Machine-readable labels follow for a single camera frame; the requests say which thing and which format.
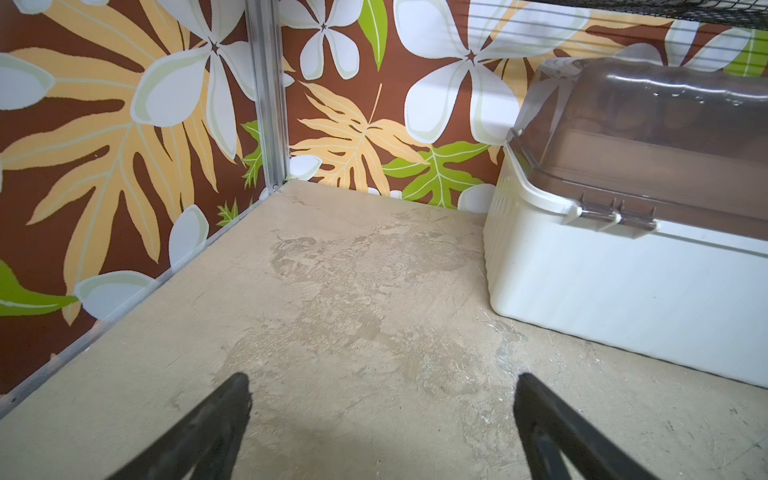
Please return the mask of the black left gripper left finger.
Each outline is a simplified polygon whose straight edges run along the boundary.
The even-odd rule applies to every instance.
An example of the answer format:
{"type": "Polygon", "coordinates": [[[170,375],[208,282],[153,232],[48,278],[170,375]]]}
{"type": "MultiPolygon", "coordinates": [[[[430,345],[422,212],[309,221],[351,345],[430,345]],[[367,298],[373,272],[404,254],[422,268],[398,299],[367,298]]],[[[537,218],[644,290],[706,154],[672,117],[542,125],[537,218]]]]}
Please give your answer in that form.
{"type": "Polygon", "coordinates": [[[112,479],[229,479],[250,419],[249,378],[231,375],[112,479]]]}

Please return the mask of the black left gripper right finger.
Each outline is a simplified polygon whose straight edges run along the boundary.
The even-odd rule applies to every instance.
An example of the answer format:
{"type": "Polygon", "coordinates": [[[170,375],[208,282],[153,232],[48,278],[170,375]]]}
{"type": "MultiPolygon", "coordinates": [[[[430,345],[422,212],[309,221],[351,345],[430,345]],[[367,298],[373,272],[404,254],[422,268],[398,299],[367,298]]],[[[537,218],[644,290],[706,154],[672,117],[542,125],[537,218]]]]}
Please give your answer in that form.
{"type": "Polygon", "coordinates": [[[586,479],[653,479],[531,373],[518,376],[513,413],[534,479],[569,479],[569,460],[586,479]]]}

